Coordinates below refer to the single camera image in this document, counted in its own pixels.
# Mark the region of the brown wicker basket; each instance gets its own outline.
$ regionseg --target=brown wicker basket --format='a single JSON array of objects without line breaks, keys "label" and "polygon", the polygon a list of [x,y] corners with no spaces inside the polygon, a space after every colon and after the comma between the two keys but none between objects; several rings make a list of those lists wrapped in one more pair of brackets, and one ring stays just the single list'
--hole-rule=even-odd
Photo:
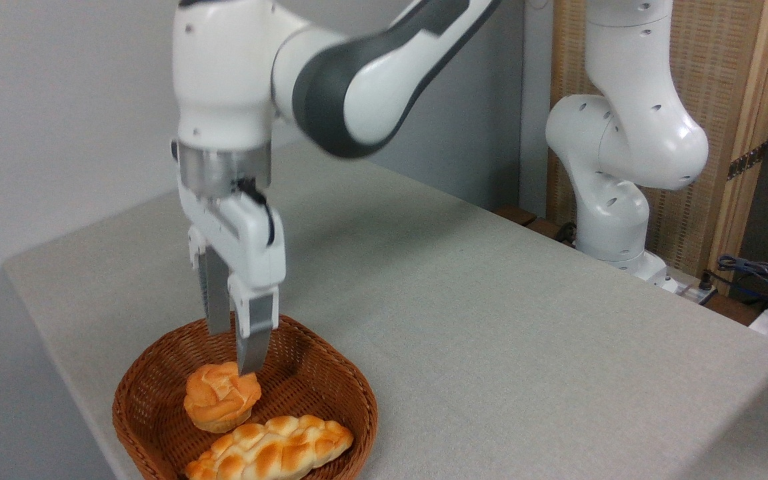
[{"label": "brown wicker basket", "polygon": [[[177,480],[190,461],[221,435],[194,426],[185,410],[185,381],[207,363],[235,360],[235,331],[215,337],[205,320],[159,338],[132,364],[115,392],[112,420],[120,443],[144,478]],[[378,406],[360,370],[304,325],[281,316],[265,365],[257,373],[263,396],[251,423],[281,415],[336,420],[354,434],[347,452],[305,478],[354,478],[372,450]]]}]

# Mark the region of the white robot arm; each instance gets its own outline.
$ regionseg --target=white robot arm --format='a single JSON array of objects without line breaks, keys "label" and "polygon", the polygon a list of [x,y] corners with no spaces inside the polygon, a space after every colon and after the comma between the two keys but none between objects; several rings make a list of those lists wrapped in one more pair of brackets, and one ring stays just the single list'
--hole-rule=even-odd
[{"label": "white robot arm", "polygon": [[680,189],[707,161],[707,135],[671,80],[671,0],[588,0],[585,68],[603,92],[553,107],[547,142],[577,200],[577,249],[673,291],[645,251],[648,201],[636,185]]},{"label": "white robot arm", "polygon": [[272,0],[183,0],[173,31],[179,195],[192,222],[211,334],[237,311],[240,373],[259,370],[286,276],[271,181],[275,113],[332,155],[392,139],[418,95],[500,0],[415,0],[360,39],[311,25]]}]

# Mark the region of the braided bread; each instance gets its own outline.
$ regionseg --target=braided bread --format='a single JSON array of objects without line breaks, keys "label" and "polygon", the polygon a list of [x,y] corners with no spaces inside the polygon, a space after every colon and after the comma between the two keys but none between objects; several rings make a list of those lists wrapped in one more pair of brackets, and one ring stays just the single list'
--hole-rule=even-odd
[{"label": "braided bread", "polygon": [[183,406],[197,428],[225,433],[251,416],[262,390],[255,373],[239,377],[231,361],[198,368],[186,380],[185,394]]},{"label": "braided bread", "polygon": [[353,441],[351,432],[333,421],[275,417],[219,438],[185,474],[189,480],[298,480],[342,455]]}]

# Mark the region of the bread roll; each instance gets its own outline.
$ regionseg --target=bread roll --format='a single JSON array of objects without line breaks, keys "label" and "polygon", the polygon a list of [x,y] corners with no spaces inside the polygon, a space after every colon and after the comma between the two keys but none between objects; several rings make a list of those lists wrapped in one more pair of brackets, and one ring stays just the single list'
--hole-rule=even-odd
[{"label": "bread roll", "polygon": [[189,480],[298,480],[342,455],[354,436],[312,415],[248,423],[213,443],[188,464]]},{"label": "bread roll", "polygon": [[189,376],[183,406],[197,428],[225,433],[251,416],[262,395],[254,373],[239,377],[237,363],[204,365]]}]

